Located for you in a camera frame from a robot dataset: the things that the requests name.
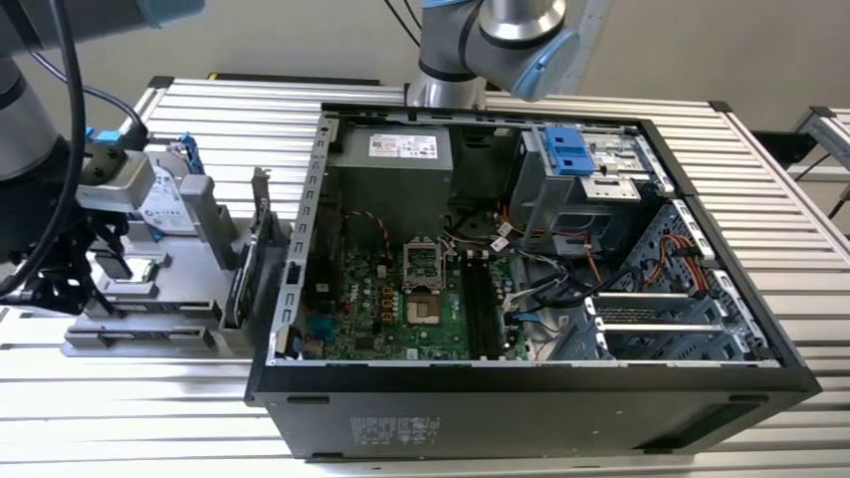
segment power supply label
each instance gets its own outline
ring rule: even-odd
[[[441,416],[354,416],[357,445],[434,445]]]
[[[373,134],[370,156],[437,159],[437,136]]]

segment motherboard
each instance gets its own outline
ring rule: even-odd
[[[514,288],[505,257],[483,262],[493,296],[485,311],[498,328],[498,308],[503,294]],[[465,360],[473,359],[465,303],[462,269],[466,261],[455,255],[434,259],[426,254],[403,254],[387,260],[374,252],[350,250],[345,255],[337,314],[310,314],[305,352],[309,359],[345,360]],[[441,290],[405,287],[409,276],[441,276]],[[501,335],[499,354],[506,359],[527,359],[525,339],[511,330],[510,343]]]

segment cable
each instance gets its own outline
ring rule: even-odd
[[[845,202],[848,202],[846,199],[841,199],[836,205],[833,206],[833,210],[829,211],[829,214],[826,215],[826,217],[829,217],[830,219],[833,219],[837,215],[838,215],[838,211],[841,211],[841,208],[845,207]]]
[[[541,352],[543,352],[543,349],[546,349],[546,346],[549,346],[553,343],[553,341],[558,339],[559,337],[561,337],[561,332],[558,332],[558,334],[553,336],[550,339],[547,339],[543,345],[541,345],[537,352],[534,353],[534,361],[538,361],[541,359]]]
[[[461,239],[459,237],[457,237],[454,234],[449,233],[447,229],[442,230],[442,233],[449,236],[449,238],[454,241],[454,242],[461,242],[465,244],[478,244],[478,245],[483,245],[486,246],[487,244],[490,244],[487,241],[475,241],[471,239]]]
[[[514,226],[510,223],[510,218],[507,217],[507,207],[505,206],[505,204],[502,204],[501,209],[501,216],[502,216],[502,221],[505,221],[507,223],[507,225],[510,225],[511,229],[515,230],[518,233],[525,234],[525,229]],[[546,231],[543,231],[542,229],[537,229],[533,230],[531,233],[537,234],[541,233],[543,234]],[[587,231],[582,231],[582,232],[559,232],[555,231],[553,232],[554,235],[557,236],[567,236],[567,237],[582,237],[585,238],[585,254],[587,255],[587,263],[590,265],[592,270],[594,271],[594,277],[597,278],[597,284],[602,283],[602,275],[600,274],[600,269],[597,268],[597,261],[594,260],[594,250],[593,250],[593,245],[590,242],[590,233]]]
[[[393,254],[390,252],[390,232],[387,231],[387,226],[385,225],[385,221],[382,221],[382,219],[370,211],[351,211],[343,216],[343,221],[349,219],[351,216],[369,217],[378,223],[378,227],[382,229],[382,237],[385,238],[385,248],[387,249],[387,259],[393,259]]]
[[[794,181],[800,181],[800,179],[802,179],[802,176],[805,176],[806,174],[809,174],[809,171],[810,171],[812,169],[814,169],[814,168],[816,168],[816,166],[817,166],[820,163],[822,163],[822,162],[826,160],[826,158],[828,158],[829,156],[830,156],[830,154],[829,154],[829,152],[828,152],[826,154],[824,154],[824,156],[821,156],[821,158],[820,158],[817,161],[814,161],[812,164],[809,164],[809,167],[806,167],[806,169],[805,169],[805,170],[804,170],[804,171],[802,171],[802,172],[797,175],[797,177],[794,178]]]
[[[592,289],[589,289],[587,291],[581,293],[578,296],[574,296],[573,298],[570,298],[570,299],[567,299],[565,301],[554,301],[554,300],[546,301],[539,306],[533,307],[527,311],[510,312],[510,313],[507,313],[507,315],[513,318],[513,317],[515,317],[515,316],[518,316],[521,314],[533,314],[533,313],[539,312],[539,311],[542,311],[543,309],[547,309],[547,308],[570,309],[571,307],[575,307],[575,306],[581,305],[585,302],[585,299],[587,299],[594,294],[597,294],[600,292],[605,292],[606,290],[609,290],[612,288],[612,286],[614,284],[617,284],[617,282],[628,274],[634,274],[636,275],[636,284],[644,283],[644,271],[641,270],[641,268],[640,267],[628,267],[628,268],[624,268],[614,276],[612,276],[602,284],[598,284]],[[561,292],[561,294],[558,294],[558,296],[561,296],[566,292],[567,292],[567,290],[565,289]]]
[[[86,153],[86,98],[83,98],[83,77],[80,74],[80,61],[78,60],[78,49],[75,48],[74,32],[68,20],[68,11],[64,0],[51,0],[51,11],[54,13],[54,24],[58,32],[59,48],[63,52],[63,63],[68,72],[68,97],[71,100],[71,156],[68,159],[68,169],[66,170],[66,183],[56,202],[54,216],[42,234],[39,245],[27,258],[27,262],[18,269],[15,274],[6,278],[0,284],[0,298],[8,296],[24,285],[36,273],[44,259],[47,258],[54,244],[63,233],[63,227],[68,219],[71,209],[76,204],[78,185],[80,184],[80,174],[83,171],[83,161]]]
[[[411,3],[409,0],[405,0],[405,6],[409,7],[409,13],[411,13],[411,18],[414,18],[414,23],[417,23],[417,27],[423,30],[423,24],[421,23],[419,18],[417,18],[417,14],[414,13],[414,9],[411,8]]]
[[[662,241],[660,242],[660,260],[656,263],[656,268],[653,269],[650,278],[644,283],[645,287],[652,285],[658,280],[658,278],[662,275],[662,272],[665,271],[665,263],[668,260],[668,250],[665,246],[669,241],[674,242],[674,246],[677,248],[694,247],[694,243],[685,236],[680,236],[674,234],[666,234],[665,236],[662,236]],[[697,287],[698,290],[702,290],[702,291],[708,290],[709,281],[706,280],[706,275],[704,274],[704,271],[701,270],[701,267],[697,264],[697,261],[694,260],[694,258],[690,258],[690,257],[684,257],[684,259],[686,263],[686,268],[689,269],[689,272],[692,273],[692,280],[694,281],[694,286]]]
[[[561,331],[558,329],[553,329],[546,324],[543,324],[541,321],[523,321],[523,320],[521,320],[519,322],[522,322],[523,324],[537,324],[538,326],[541,326],[543,329],[546,329],[553,334],[561,334]]]
[[[409,25],[405,23],[405,20],[402,20],[402,17],[399,16],[399,12],[397,12],[397,8],[394,7],[394,4],[390,3],[390,0],[385,0],[385,3],[387,4],[387,8],[390,8],[390,11],[394,12],[394,16],[397,17],[397,20],[399,20],[399,25],[402,25],[402,28],[405,28],[405,31],[409,33],[409,37],[411,37],[411,40],[414,41],[414,43],[417,43],[417,46],[419,47],[421,41],[417,39],[414,32],[411,32],[411,29],[409,28]]]
[[[51,61],[44,58],[44,56],[38,53],[38,52],[30,52],[30,55],[32,56],[32,58],[36,60],[36,62],[39,62],[42,64],[42,66],[44,67],[44,69],[51,72],[51,74],[59,79],[62,80],[63,83],[68,83],[68,77],[66,76],[66,74],[54,66],[54,64],[51,63]],[[88,87],[86,85],[83,85],[83,91],[90,94],[91,96],[94,96],[95,98],[98,98],[99,100],[103,100],[104,102],[110,103],[114,107],[116,107],[119,110],[122,110],[124,112],[124,114],[131,117],[131,121],[134,122],[134,124],[136,126],[144,126],[144,123],[142,122],[142,117],[139,116],[139,113],[136,113],[136,110],[134,110],[134,108],[124,103],[119,98],[114,97],[111,94],[108,94],[107,92],[100,91],[96,88]]]

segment metal table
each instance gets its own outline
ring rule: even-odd
[[[250,213],[249,180],[262,165],[270,169],[274,208],[294,217],[321,102],[402,101],[398,88],[175,80],[146,91],[139,109],[155,135],[197,136],[217,197],[235,215]],[[74,320],[12,312],[0,322],[0,462],[27,464],[8,471],[848,475],[850,244],[736,115],[706,102],[610,98],[553,97],[526,104],[490,94],[489,105],[657,123],[825,392],[696,457],[309,464],[289,457],[265,411],[242,403],[247,360],[63,358],[58,345]]]
[[[850,110],[812,107],[796,131],[812,134],[841,165],[850,169]]]

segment aluminum extrusion platform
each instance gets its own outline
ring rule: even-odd
[[[249,213],[251,171],[262,165],[274,208],[294,218],[321,102],[402,101],[398,88],[175,80],[147,90],[140,110],[156,136],[197,135],[218,199],[237,214]],[[10,437],[0,463],[22,463],[30,476],[846,476],[849,245],[734,114],[706,102],[555,97],[526,104],[502,94],[489,101],[495,110],[656,122],[824,393],[696,457],[309,464],[290,458],[265,410],[242,403],[250,360],[63,358],[74,319],[11,312],[0,322],[0,436]]]

